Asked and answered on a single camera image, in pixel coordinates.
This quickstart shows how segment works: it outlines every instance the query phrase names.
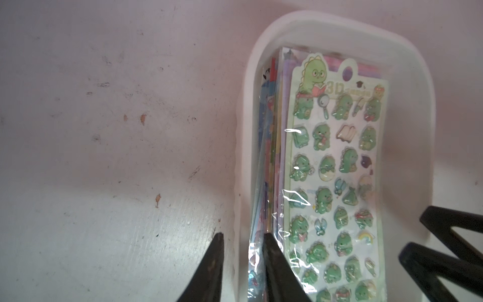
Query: sticker sheet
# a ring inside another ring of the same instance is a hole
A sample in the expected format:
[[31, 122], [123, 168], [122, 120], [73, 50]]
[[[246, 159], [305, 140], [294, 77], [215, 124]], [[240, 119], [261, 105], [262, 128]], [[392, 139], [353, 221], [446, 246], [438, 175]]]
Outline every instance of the sticker sheet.
[[278, 233], [317, 301], [386, 300], [376, 167], [387, 94], [354, 59], [334, 72], [309, 54], [293, 69]]
[[265, 286], [265, 267], [261, 255], [263, 234], [267, 231], [267, 213], [271, 211], [266, 202], [269, 193], [270, 148], [273, 123], [273, 95], [276, 81], [275, 59], [262, 68], [260, 107], [258, 118], [258, 165], [257, 188], [252, 209], [250, 244], [248, 249], [248, 292], [249, 301], [261, 301]]

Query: green dinosaur sticker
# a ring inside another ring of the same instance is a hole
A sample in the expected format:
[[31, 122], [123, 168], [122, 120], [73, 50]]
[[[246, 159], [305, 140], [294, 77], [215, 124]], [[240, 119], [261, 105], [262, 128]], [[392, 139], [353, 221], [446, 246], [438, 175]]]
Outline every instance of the green dinosaur sticker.
[[359, 259], [356, 256], [346, 260], [344, 269], [347, 282], [354, 282], [362, 277]]
[[294, 115], [299, 119], [309, 119], [313, 108], [313, 98], [295, 99]]
[[334, 283], [334, 282], [338, 282], [341, 279], [342, 279], [341, 268], [335, 263], [329, 264], [326, 267], [326, 270], [324, 271], [324, 280], [327, 283]]
[[319, 214], [332, 209], [332, 192], [327, 187], [320, 187], [315, 193], [315, 211]]
[[337, 256], [347, 256], [352, 253], [352, 240], [351, 236], [347, 232], [342, 232], [337, 236], [337, 240], [334, 243]]
[[371, 126], [367, 126], [361, 134], [359, 140], [359, 149], [372, 150], [376, 146], [376, 129]]
[[335, 292], [335, 301], [337, 302], [351, 302], [351, 291], [345, 286], [341, 286]]
[[309, 223], [307, 220], [303, 216], [297, 215], [290, 222], [290, 235], [288, 239], [294, 244], [307, 241], [308, 229]]
[[304, 272], [302, 276], [302, 283], [308, 283], [310, 285], [313, 285], [315, 282], [317, 282], [318, 278], [319, 277], [313, 269], [308, 269]]
[[349, 217], [347, 211], [343, 207], [337, 207], [334, 214], [335, 227], [340, 230], [343, 226], [349, 223]]
[[357, 205], [359, 203], [357, 196], [355, 195], [354, 187], [349, 187], [349, 192], [344, 195], [342, 202], [347, 205]]
[[295, 147], [302, 148], [309, 144], [309, 133], [304, 126], [294, 128], [292, 135]]
[[314, 242], [312, 246], [307, 249], [305, 255], [307, 256], [308, 263], [324, 262], [329, 257], [326, 246], [320, 241]]
[[302, 189], [298, 189], [297, 191], [292, 192], [289, 195], [288, 204], [290, 205], [291, 208], [303, 209], [307, 205], [310, 205], [308, 200], [309, 200], [309, 197], [307, 196], [307, 193], [305, 193], [305, 191]]
[[349, 173], [357, 171], [357, 166], [355, 163], [357, 162], [357, 152], [352, 148], [346, 148], [342, 152], [342, 159], [341, 159], [341, 166], [339, 167], [339, 171], [342, 173]]
[[319, 91], [324, 87], [324, 81], [327, 78], [327, 66], [322, 61], [322, 57], [316, 56], [310, 58], [304, 67], [302, 71], [302, 83], [300, 83], [298, 92], [300, 94], [318, 97], [322, 94]]
[[372, 221], [373, 217], [372, 214], [369, 212], [369, 210], [359, 210], [355, 215], [355, 222], [359, 226], [361, 230], [365, 229], [367, 227], [372, 227]]
[[335, 159], [331, 155], [326, 155], [320, 162], [319, 177], [323, 181], [330, 181], [335, 176]]
[[327, 124], [322, 124], [313, 130], [313, 148], [315, 150], [322, 150], [330, 147], [330, 127]]
[[310, 166], [309, 159], [305, 155], [297, 155], [294, 160], [294, 166], [290, 173], [290, 178], [295, 181], [305, 181], [307, 175], [313, 174], [313, 167]]
[[290, 252], [289, 255], [290, 258], [290, 268], [296, 272], [300, 272], [300, 254], [296, 251]]
[[353, 103], [354, 100], [352, 100], [352, 97], [349, 94], [342, 94], [337, 99], [332, 116], [335, 117], [336, 120], [347, 120]]
[[330, 292], [327, 288], [317, 293], [315, 302], [332, 302], [332, 299], [330, 298]]
[[366, 301], [376, 296], [376, 286], [372, 281], [361, 281], [355, 288], [355, 299]]
[[366, 104], [364, 119], [368, 122], [377, 122], [381, 114], [381, 101], [377, 98], [370, 99]]

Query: dirty white surface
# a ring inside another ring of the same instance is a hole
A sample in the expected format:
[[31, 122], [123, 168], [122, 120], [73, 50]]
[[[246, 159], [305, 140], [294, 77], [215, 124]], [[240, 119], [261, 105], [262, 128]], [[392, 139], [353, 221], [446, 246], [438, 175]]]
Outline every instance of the dirty white surface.
[[[415, 44], [437, 96], [433, 204], [483, 214], [479, 0], [5, 0], [0, 300], [175, 301], [222, 231], [232, 301], [234, 102], [259, 34], [298, 9]], [[388, 211], [411, 230], [424, 207]]]

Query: stack of sticker sheets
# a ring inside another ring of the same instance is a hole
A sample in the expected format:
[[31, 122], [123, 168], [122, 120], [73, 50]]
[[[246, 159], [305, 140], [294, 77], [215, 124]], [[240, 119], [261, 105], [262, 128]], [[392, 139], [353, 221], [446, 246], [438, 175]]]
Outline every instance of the stack of sticker sheets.
[[388, 85], [352, 58], [282, 48], [262, 70], [248, 298], [272, 232], [314, 301], [386, 301], [378, 162]]

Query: white plastic tray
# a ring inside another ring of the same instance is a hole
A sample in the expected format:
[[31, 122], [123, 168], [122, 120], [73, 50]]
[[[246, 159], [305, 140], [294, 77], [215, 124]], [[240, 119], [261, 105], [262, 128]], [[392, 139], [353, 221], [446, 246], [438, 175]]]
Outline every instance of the white plastic tray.
[[429, 70], [406, 39], [364, 23], [312, 11], [274, 21], [255, 43], [237, 104], [234, 291], [247, 300], [250, 210], [257, 163], [256, 136], [261, 66], [281, 46], [309, 46], [341, 53], [382, 70], [390, 95], [380, 169], [384, 256], [389, 301], [420, 301], [422, 294], [398, 262], [409, 242], [425, 243], [419, 215], [431, 203], [435, 95]]

